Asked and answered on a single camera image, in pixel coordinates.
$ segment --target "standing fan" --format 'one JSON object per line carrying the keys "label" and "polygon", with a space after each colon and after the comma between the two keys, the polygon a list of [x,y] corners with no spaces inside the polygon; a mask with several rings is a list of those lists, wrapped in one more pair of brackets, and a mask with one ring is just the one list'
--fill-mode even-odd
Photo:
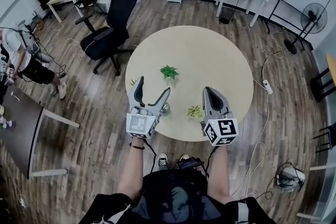
{"label": "standing fan", "polygon": [[284,43],[286,48],[292,53],[296,54],[297,49],[295,47],[295,42],[301,37],[301,35],[305,32],[305,30],[310,26],[307,34],[316,34],[324,29],[328,21],[328,15],[326,12],[326,8],[324,8],[319,3],[311,3],[307,7],[304,8],[301,14],[301,26],[303,27],[302,32],[299,36],[291,42],[288,39],[285,39]]}

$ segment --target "green plant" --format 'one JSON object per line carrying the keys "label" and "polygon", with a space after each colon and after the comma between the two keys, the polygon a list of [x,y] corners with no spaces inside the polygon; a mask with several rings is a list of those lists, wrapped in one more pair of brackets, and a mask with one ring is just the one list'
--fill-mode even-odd
{"label": "green plant", "polygon": [[200,105],[196,105],[196,106],[191,106],[188,109],[188,113],[187,116],[193,117],[193,118],[201,118],[203,116],[203,110],[201,108]]}
{"label": "green plant", "polygon": [[130,81],[130,85],[133,86],[137,81],[138,81],[137,79],[136,79],[135,81],[131,79],[131,81]]}
{"label": "green plant", "polygon": [[172,79],[175,79],[176,75],[179,75],[175,70],[177,68],[165,66],[160,69],[160,72],[164,75],[164,78],[171,77]]}

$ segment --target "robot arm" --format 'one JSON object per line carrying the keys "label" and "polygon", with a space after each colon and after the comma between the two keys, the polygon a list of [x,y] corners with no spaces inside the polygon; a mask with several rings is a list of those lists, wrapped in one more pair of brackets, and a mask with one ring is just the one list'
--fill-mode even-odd
{"label": "robot arm", "polygon": [[233,118],[227,99],[217,90],[203,90],[203,132],[213,146],[229,145],[238,136],[238,122]]}
{"label": "robot arm", "polygon": [[161,109],[170,95],[170,88],[164,90],[154,104],[146,105],[142,101],[143,84],[144,78],[141,77],[129,93],[130,112],[127,113],[126,131],[133,137],[149,139],[160,121]]}

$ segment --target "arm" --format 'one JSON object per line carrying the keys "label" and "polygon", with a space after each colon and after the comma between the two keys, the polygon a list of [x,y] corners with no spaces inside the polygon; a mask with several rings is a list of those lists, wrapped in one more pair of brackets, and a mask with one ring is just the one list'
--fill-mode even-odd
{"label": "arm", "polygon": [[229,175],[227,167],[226,146],[220,146],[213,155],[208,181],[208,195],[226,204],[233,199],[230,197]]}
{"label": "arm", "polygon": [[15,66],[15,69],[14,69],[13,77],[16,77],[19,67],[21,66],[23,59],[25,58],[26,49],[22,45],[20,45],[17,52],[19,54],[19,57],[17,61],[17,66]]}
{"label": "arm", "polygon": [[[133,138],[132,145],[143,147],[143,139]],[[117,193],[123,193],[135,201],[142,189],[142,181],[143,150],[131,147],[117,187]]]}

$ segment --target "black shorts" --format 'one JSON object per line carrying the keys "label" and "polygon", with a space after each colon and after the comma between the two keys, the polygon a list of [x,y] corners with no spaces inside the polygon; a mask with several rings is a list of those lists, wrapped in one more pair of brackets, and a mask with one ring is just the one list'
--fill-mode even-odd
{"label": "black shorts", "polygon": [[43,67],[40,62],[38,62],[32,55],[27,67],[20,71],[19,77],[22,75],[26,76],[39,84],[50,84],[54,79],[55,73],[46,67]]}

